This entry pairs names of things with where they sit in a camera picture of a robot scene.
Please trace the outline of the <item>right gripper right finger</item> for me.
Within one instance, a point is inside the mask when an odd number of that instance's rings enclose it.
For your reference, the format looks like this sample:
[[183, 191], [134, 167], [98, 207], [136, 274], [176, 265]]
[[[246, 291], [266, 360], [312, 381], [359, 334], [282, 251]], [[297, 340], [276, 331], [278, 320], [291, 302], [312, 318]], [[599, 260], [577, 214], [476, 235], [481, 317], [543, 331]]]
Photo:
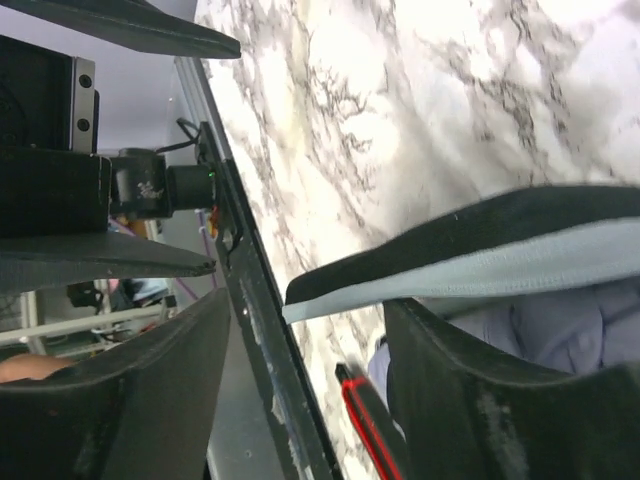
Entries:
[[384, 305], [389, 405], [413, 479], [635, 479], [639, 367], [570, 375], [508, 355], [413, 300]]

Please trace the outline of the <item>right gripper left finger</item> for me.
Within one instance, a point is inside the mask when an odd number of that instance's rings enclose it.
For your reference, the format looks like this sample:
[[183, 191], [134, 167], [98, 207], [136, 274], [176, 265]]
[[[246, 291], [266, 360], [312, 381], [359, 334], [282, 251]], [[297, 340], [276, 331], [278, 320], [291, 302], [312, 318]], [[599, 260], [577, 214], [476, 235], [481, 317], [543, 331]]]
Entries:
[[202, 478], [230, 320], [219, 289], [44, 380], [2, 385], [2, 478]]

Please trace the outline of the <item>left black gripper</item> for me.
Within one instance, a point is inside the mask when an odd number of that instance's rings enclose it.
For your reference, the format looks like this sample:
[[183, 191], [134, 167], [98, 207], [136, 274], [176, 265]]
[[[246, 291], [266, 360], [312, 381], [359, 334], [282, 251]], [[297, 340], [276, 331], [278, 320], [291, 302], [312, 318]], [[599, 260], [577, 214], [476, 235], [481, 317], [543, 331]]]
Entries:
[[[5, 0], [1, 5], [142, 53], [241, 57], [238, 40], [147, 1]], [[92, 61], [2, 37], [1, 235], [18, 238], [1, 241], [3, 290], [214, 271], [215, 261], [202, 254], [99, 233], [107, 229], [112, 167], [97, 153], [98, 120]]]

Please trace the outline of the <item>red black utility knife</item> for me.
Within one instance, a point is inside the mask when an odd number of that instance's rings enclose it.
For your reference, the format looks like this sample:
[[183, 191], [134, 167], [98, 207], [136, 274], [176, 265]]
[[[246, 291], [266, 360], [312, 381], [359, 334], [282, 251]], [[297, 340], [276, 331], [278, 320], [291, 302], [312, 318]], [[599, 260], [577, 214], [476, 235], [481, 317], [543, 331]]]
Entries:
[[403, 439], [375, 387], [362, 370], [337, 363], [335, 376], [350, 421], [380, 479], [407, 479]]

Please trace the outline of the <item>lavender umbrella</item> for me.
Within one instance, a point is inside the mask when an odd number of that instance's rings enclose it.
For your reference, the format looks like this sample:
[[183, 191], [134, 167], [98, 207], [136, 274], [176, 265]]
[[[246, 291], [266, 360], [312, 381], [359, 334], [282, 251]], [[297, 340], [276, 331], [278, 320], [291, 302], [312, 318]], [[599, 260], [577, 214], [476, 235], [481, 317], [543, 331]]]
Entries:
[[572, 374], [639, 360], [638, 278], [534, 294], [443, 319], [507, 354]]

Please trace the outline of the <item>black grey umbrella case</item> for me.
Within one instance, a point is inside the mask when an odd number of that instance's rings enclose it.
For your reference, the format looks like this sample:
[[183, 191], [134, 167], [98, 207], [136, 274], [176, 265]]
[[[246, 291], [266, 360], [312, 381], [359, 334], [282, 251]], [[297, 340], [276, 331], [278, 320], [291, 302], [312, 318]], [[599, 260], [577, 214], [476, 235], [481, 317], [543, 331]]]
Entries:
[[287, 323], [396, 298], [501, 298], [639, 273], [639, 190], [514, 190], [420, 224], [292, 280]]

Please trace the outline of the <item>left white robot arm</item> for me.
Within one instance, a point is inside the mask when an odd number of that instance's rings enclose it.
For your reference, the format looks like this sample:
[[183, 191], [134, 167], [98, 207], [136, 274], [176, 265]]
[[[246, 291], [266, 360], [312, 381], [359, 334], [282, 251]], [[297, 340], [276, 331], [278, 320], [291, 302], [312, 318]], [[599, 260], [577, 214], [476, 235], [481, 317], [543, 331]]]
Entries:
[[163, 219], [214, 203], [206, 164], [162, 150], [97, 150], [92, 61], [1, 40], [1, 290], [95, 279], [201, 276], [208, 258], [110, 231], [112, 216]]

